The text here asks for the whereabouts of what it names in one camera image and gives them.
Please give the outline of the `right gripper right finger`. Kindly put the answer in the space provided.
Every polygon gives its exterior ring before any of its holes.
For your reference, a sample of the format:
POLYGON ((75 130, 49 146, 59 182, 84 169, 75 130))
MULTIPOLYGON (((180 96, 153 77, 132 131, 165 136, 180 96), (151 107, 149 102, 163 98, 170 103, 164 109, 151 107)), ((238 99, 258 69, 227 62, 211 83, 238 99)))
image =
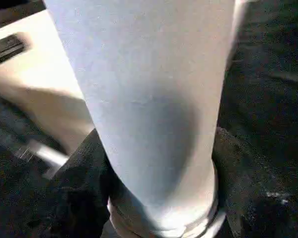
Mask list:
POLYGON ((234 237, 298 238, 298 197, 265 156, 217 127, 212 157, 234 237))

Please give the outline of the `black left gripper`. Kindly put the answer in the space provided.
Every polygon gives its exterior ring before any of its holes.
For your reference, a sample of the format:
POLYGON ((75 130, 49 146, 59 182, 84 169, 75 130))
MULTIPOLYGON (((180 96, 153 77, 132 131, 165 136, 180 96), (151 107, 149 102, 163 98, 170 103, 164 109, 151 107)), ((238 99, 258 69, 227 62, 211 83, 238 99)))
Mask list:
POLYGON ((16 35, 9 35, 0 39, 0 63, 22 53, 26 50, 26 44, 16 35))

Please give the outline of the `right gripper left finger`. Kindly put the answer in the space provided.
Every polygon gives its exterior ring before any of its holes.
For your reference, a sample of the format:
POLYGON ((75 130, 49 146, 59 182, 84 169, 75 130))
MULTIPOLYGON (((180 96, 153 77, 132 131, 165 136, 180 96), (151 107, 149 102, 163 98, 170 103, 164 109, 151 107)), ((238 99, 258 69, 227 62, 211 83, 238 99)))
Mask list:
POLYGON ((56 173, 50 238, 99 238, 109 220, 113 171, 94 129, 56 173))

